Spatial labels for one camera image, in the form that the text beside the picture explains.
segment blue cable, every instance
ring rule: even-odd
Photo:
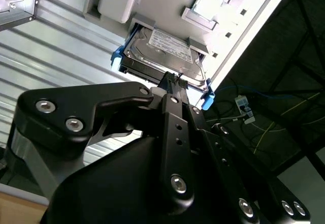
[[[285,95],[285,96],[270,96],[270,95],[267,95],[267,94],[263,94],[261,92],[259,92],[258,90],[252,88],[252,87],[249,87],[249,86],[244,86],[244,85],[231,85],[231,86],[227,86],[227,87],[224,87],[224,88],[221,88],[221,89],[217,89],[214,93],[217,94],[218,92],[220,91],[223,91],[225,89],[228,89],[228,88],[236,88],[236,87],[239,87],[239,88],[245,88],[245,89],[249,89],[251,91],[254,91],[255,93],[258,93],[259,95],[262,95],[266,98],[269,98],[269,99],[290,99],[290,98],[294,98],[294,96],[292,95]]]

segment silver bolt head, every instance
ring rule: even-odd
[[[36,102],[36,108],[43,113],[51,113],[55,111],[55,105],[50,101],[38,101]]]
[[[83,123],[76,118],[68,119],[66,121],[66,126],[72,132],[79,132],[83,129]]]
[[[186,183],[180,176],[177,176],[177,175],[172,176],[171,184],[172,184],[173,189],[177,193],[183,194],[186,192]]]
[[[304,211],[303,207],[300,206],[300,204],[298,204],[297,202],[294,202],[294,206],[301,215],[303,215],[303,216],[306,215],[306,212]]]
[[[140,92],[145,95],[149,94],[149,92],[144,88],[140,88]]]
[[[244,212],[244,214],[247,217],[251,218],[254,216],[253,209],[246,200],[240,198],[238,204],[239,204],[240,209]]]
[[[220,127],[220,130],[221,130],[224,134],[229,134],[228,130],[227,130],[224,126],[221,126],[221,127]]]
[[[178,103],[178,99],[176,99],[175,97],[171,97],[171,101],[174,103]]]
[[[192,109],[194,110],[194,112],[196,113],[196,114],[199,114],[200,113],[200,110],[198,109],[198,108],[196,108],[196,107],[192,107]]]
[[[286,201],[282,201],[282,207],[289,215],[294,215],[294,211]]]

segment corrugated metal wall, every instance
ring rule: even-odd
[[[0,32],[0,146],[5,147],[18,96],[26,90],[112,83],[111,54],[124,39],[82,17],[85,0],[38,0],[37,19]],[[139,137],[86,149],[85,163]]]

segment screw hole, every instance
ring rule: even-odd
[[[221,145],[218,142],[215,142],[214,144],[215,146],[217,146],[218,149],[221,149]]]
[[[222,161],[222,163],[224,163],[227,167],[229,166],[229,163],[227,162],[226,159],[222,159],[221,161]]]
[[[182,130],[182,127],[178,124],[175,125],[175,127],[178,129],[178,130]]]
[[[183,142],[180,139],[176,139],[176,144],[183,145]]]

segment blue plastic clip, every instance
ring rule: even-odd
[[[122,45],[122,46],[120,46],[120,47],[118,47],[117,48],[117,50],[115,50],[114,52],[113,52],[113,54],[112,54],[112,56],[111,56],[111,66],[113,66],[113,63],[114,63],[114,60],[116,59],[116,58],[120,58],[120,59],[122,59],[122,53],[123,53],[123,51],[124,51],[124,45]]]
[[[204,95],[202,95],[201,99],[204,99],[204,102],[202,104],[202,110],[208,110],[210,106],[213,104],[215,94],[211,88],[211,79],[207,79],[208,84],[208,92],[206,92]]]

